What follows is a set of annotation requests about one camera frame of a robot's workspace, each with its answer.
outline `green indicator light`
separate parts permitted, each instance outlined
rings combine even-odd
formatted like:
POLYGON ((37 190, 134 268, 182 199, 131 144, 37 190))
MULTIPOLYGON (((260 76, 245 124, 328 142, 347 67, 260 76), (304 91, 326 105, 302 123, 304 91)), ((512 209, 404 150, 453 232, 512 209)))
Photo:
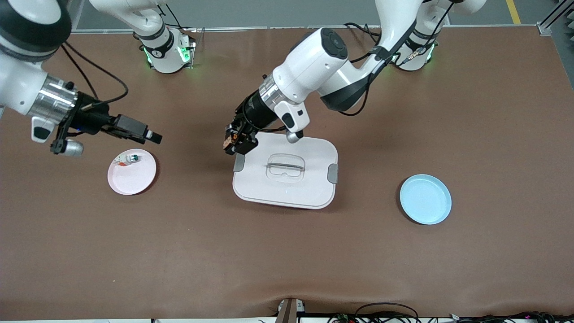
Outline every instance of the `green indicator light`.
POLYGON ((145 53, 145 56, 148 58, 148 62, 149 62, 150 64, 152 64, 152 59, 149 57, 148 50, 144 48, 144 49, 143 49, 143 52, 145 53))
POLYGON ((426 57, 426 61, 429 61, 432 56, 432 51, 435 49, 435 45, 433 44, 429 49, 429 55, 426 57))
POLYGON ((189 58, 189 50, 185 49, 185 48, 181 48, 179 47, 180 50, 180 56, 181 56, 181 60, 184 63, 189 62, 190 58, 189 58))

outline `yellow floor line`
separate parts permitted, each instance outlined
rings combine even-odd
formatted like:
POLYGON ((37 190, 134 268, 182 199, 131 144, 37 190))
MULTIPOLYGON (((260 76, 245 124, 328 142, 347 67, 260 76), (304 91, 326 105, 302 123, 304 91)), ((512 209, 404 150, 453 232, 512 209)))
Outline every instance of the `yellow floor line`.
POLYGON ((520 17, 518 16, 518 11, 516 11, 516 6, 514 5, 514 0, 506 0, 506 5, 508 6, 508 11, 510 11, 510 16, 512 17, 512 22, 515 25, 520 25, 520 17))

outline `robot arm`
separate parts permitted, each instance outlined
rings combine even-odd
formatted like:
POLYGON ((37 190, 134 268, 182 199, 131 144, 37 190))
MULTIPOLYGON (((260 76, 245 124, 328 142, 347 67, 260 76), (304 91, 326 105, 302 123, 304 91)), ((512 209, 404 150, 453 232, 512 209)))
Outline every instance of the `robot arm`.
POLYGON ((66 139, 70 127, 89 134, 104 131, 139 143, 159 143, 161 136, 147 125, 121 114, 110 116, 107 104, 41 68, 41 62, 57 51, 70 30, 63 2, 45 0, 44 6, 30 6, 19 0, 0 0, 0 106, 31 116, 31 137, 38 143, 46 142, 57 128, 51 146, 55 154, 82 154, 81 143, 66 139))
POLYGON ((347 61, 347 47, 332 29, 321 28, 307 34, 235 110, 235 118, 226 129, 223 148, 226 153, 246 154, 258 144, 255 135, 277 118, 285 124, 287 139, 302 138, 309 124, 305 99, 337 72, 347 61))
POLYGON ((424 1, 417 13, 415 30, 398 51, 395 62, 397 67, 405 71, 415 71, 431 59, 435 39, 444 25, 441 18, 449 8, 449 12, 471 15, 480 10, 485 2, 486 0, 424 1))
POLYGON ((347 111, 363 96, 369 85, 412 33, 423 0, 375 0, 381 20, 381 38, 371 48, 360 68, 346 62, 318 92, 327 108, 347 111))
POLYGON ((152 10, 167 0, 90 0, 90 3, 134 30, 148 61, 158 72, 174 73, 193 63, 195 40, 175 28, 168 28, 152 10))

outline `gray floor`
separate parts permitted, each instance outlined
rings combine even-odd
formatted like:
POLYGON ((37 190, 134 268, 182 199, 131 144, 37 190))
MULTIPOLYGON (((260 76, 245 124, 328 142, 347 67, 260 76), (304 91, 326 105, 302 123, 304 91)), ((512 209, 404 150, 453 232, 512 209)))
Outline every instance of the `gray floor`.
MULTIPOLYGON (((557 0, 514 0, 522 24, 542 20, 557 0)), ((373 0, 171 0, 170 7, 183 26, 207 30, 229 28, 295 28, 335 26, 345 22, 379 25, 373 0)), ((87 0, 72 0, 75 32, 121 32, 129 28, 98 12, 87 0)), ((175 23, 168 13, 167 23, 175 23)), ((451 25, 512 25, 506 0, 488 0, 472 16, 450 14, 451 25)), ((574 84, 574 36, 563 17, 552 27, 553 39, 564 68, 574 84)))

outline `light blue plate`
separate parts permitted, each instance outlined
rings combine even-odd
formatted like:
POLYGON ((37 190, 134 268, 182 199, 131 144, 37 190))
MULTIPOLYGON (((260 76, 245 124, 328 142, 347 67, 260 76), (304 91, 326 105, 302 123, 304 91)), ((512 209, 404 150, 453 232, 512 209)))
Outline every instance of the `light blue plate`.
POLYGON ((409 177, 401 186, 400 198, 405 213, 421 224, 437 224, 451 212, 451 193, 434 176, 409 177))

